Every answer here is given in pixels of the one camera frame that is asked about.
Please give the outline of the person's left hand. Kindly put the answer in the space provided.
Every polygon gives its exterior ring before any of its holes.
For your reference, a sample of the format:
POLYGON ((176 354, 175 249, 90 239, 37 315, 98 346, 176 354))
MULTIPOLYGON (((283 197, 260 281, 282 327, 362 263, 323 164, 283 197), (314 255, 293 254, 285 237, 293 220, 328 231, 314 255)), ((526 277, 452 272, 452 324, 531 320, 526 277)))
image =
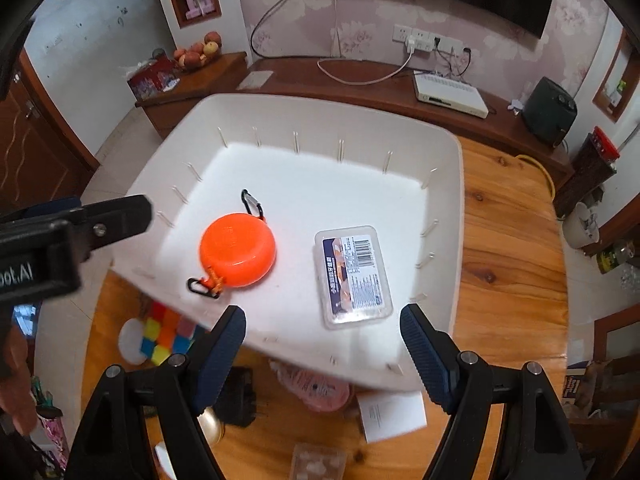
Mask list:
POLYGON ((36 404, 30 394, 28 345, 21 330, 13 325, 3 346, 3 361, 9 365, 11 375, 1 381, 1 409, 12 418, 15 429, 29 436, 38 424, 36 404))

